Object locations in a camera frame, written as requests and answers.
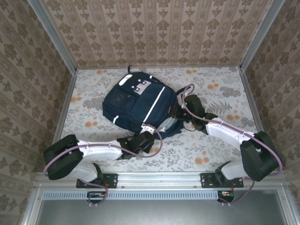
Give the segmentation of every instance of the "metal grate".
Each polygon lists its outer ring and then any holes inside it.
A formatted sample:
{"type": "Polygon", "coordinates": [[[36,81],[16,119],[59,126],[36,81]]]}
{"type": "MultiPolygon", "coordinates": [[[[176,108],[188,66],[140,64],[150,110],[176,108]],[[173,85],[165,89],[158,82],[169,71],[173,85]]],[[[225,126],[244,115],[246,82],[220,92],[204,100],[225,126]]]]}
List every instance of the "metal grate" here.
{"type": "MultiPolygon", "coordinates": [[[[88,191],[45,191],[43,200],[86,200],[88,191]]],[[[109,191],[107,200],[208,200],[218,191],[109,191]]]]}

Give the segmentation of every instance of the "wall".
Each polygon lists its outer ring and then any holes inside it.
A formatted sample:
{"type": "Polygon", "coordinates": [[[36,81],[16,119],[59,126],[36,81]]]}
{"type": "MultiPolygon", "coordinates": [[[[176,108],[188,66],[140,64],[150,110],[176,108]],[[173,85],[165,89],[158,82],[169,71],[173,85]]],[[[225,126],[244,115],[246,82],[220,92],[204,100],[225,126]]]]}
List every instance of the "wall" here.
{"type": "Polygon", "coordinates": [[[70,74],[26,0],[0,1],[0,224],[24,213],[70,74]]]}
{"type": "Polygon", "coordinates": [[[42,0],[80,68],[239,64],[270,0],[42,0]]]}
{"type": "Polygon", "coordinates": [[[300,1],[285,1],[246,74],[300,209],[300,1]]]}

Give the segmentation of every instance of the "reflective stripe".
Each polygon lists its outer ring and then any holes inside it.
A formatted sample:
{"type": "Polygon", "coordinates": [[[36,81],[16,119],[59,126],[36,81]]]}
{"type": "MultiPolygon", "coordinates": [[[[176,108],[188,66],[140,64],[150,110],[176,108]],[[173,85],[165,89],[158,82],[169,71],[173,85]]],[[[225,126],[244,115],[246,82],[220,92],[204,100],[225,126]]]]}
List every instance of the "reflective stripe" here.
{"type": "Polygon", "coordinates": [[[164,89],[165,89],[165,87],[163,87],[163,88],[162,88],[162,90],[160,91],[160,93],[159,93],[158,97],[155,99],[155,102],[154,102],[154,103],[153,103],[153,105],[151,106],[151,108],[150,108],[150,110],[149,110],[149,112],[148,112],[147,116],[145,117],[145,119],[144,119],[143,123],[144,123],[144,122],[145,122],[145,121],[148,119],[148,117],[150,116],[150,113],[152,112],[152,110],[153,110],[153,108],[154,108],[154,106],[155,106],[156,102],[158,102],[158,100],[159,100],[159,97],[161,96],[161,93],[163,93],[164,89]]]}
{"type": "Polygon", "coordinates": [[[119,118],[119,116],[116,116],[114,119],[113,119],[113,123],[116,122],[116,120],[119,118]]]}

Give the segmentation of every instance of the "navy blue backpack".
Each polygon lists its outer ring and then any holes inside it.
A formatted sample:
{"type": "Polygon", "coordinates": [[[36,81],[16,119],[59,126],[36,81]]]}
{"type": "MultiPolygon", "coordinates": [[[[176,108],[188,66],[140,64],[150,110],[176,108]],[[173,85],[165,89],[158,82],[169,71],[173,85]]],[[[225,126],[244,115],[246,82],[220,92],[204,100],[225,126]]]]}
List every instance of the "navy blue backpack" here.
{"type": "Polygon", "coordinates": [[[140,133],[142,124],[154,126],[162,138],[181,133],[183,121],[169,115],[171,106],[178,104],[175,92],[159,79],[144,73],[130,72],[124,76],[106,95],[103,101],[103,115],[115,125],[140,133]]]}

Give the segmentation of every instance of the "floral tablecloth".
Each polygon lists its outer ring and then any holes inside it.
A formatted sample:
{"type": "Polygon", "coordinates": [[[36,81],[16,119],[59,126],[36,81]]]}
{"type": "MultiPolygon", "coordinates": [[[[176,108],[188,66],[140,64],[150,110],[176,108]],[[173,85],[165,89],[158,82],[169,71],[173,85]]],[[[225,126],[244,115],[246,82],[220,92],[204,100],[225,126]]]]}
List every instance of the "floral tablecloth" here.
{"type": "MultiPolygon", "coordinates": [[[[237,67],[148,68],[143,71],[174,90],[195,84],[194,93],[206,112],[256,132],[237,67]]],[[[76,134],[80,140],[105,142],[131,135],[102,115],[106,94],[126,74],[126,69],[78,70],[62,137],[76,134]]],[[[155,141],[150,153],[156,152],[158,146],[159,141],[155,141]]],[[[222,163],[238,158],[240,151],[226,142],[202,132],[182,130],[181,134],[164,139],[161,152],[153,158],[95,159],[95,162],[105,172],[182,172],[214,171],[222,163]]]]}

